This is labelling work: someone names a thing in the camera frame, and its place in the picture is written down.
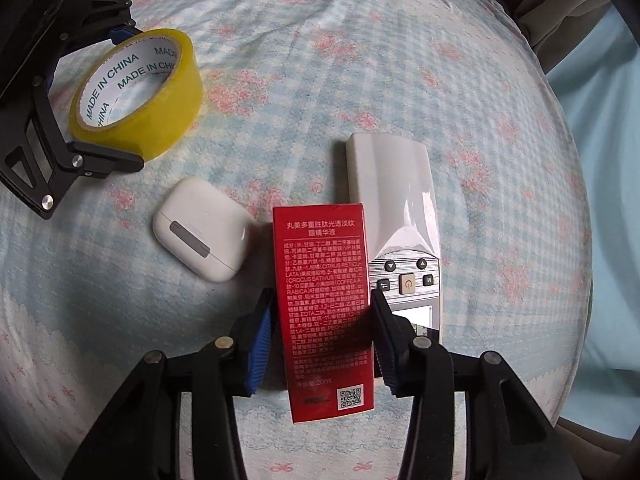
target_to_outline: gray rectangle on case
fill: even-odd
[[[180,240],[186,243],[191,249],[196,251],[203,258],[209,256],[211,250],[200,240],[198,240],[194,235],[192,235],[185,227],[182,227],[180,222],[176,222],[175,220],[171,222],[171,224],[169,225],[169,231],[175,234],[178,238],[180,238]]]

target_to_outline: black metal bracket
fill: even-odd
[[[180,357],[148,352],[82,441],[63,480],[180,480],[183,392],[193,394],[194,476],[246,480],[233,396],[251,397],[262,379],[255,367],[266,364],[269,345],[261,338],[271,337],[276,312],[276,293],[265,288],[230,336]]]
[[[65,0],[51,25],[0,89],[0,182],[44,219],[49,219],[79,176],[106,178],[135,173],[144,160],[133,153],[85,142],[65,142],[48,92],[60,58],[100,41],[114,44],[140,31],[130,0]],[[51,168],[46,179],[27,136],[33,125]],[[27,179],[15,171],[22,164]]]
[[[371,291],[374,345],[396,397],[414,397],[398,480],[452,478],[454,392],[466,395],[466,480],[581,480],[569,452],[497,352],[455,354],[417,336]]]

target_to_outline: checkered fabric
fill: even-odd
[[[138,174],[78,181],[50,221],[0,189],[0,408],[43,479],[61,476],[145,352],[197,350],[273,283],[268,230],[227,283],[171,256],[150,227],[167,192],[203,177],[264,222],[278,205],[346,202],[344,142],[357,131],[428,148],[444,345],[501,352],[558,416],[588,310],[588,206],[562,110],[496,1],[133,2],[143,30],[193,40],[205,85],[196,123]],[[109,48],[60,63],[50,98],[63,130],[81,77]],[[294,426],[277,356],[258,394],[236,402],[249,478],[394,478],[410,401],[380,386],[372,412]],[[456,475],[463,419],[459,403]],[[187,417],[181,439],[189,479]]]

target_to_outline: white earbuds case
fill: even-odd
[[[206,180],[181,180],[154,216],[156,237],[210,282],[230,280],[251,249],[257,223],[239,203]]]

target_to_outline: red box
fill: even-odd
[[[274,208],[273,240],[293,422],[372,410],[362,205]]]

